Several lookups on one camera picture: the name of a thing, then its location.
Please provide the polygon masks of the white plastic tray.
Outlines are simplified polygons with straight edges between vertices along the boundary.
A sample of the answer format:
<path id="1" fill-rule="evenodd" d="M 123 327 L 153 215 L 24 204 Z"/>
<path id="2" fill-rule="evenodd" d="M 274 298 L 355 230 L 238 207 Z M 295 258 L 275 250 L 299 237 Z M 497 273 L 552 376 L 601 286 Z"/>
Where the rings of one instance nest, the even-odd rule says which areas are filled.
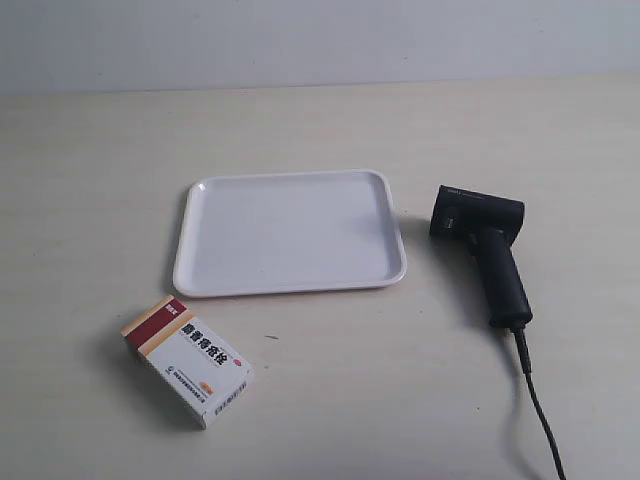
<path id="1" fill-rule="evenodd" d="M 376 171 L 217 176 L 188 191 L 173 285 L 190 298 L 357 290 L 406 270 Z"/>

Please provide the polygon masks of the black handheld barcode scanner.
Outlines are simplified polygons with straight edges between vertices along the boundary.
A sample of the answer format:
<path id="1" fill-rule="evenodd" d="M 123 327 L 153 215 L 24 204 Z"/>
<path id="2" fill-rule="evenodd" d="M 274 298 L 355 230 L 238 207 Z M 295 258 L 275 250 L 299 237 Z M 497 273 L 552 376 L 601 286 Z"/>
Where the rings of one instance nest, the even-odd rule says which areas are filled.
<path id="1" fill-rule="evenodd" d="M 512 254 L 524 221 L 519 200 L 439 187 L 429 234 L 466 246 L 475 259 L 494 328 L 521 330 L 533 318 Z"/>

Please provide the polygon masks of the white medicine box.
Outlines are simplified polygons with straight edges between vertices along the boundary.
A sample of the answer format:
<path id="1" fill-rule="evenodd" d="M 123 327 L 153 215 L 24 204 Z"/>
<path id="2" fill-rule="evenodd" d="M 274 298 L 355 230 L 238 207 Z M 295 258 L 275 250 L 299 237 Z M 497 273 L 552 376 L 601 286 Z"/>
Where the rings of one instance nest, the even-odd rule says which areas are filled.
<path id="1" fill-rule="evenodd" d="M 253 379 L 250 362 L 171 295 L 120 334 L 202 428 L 226 411 Z"/>

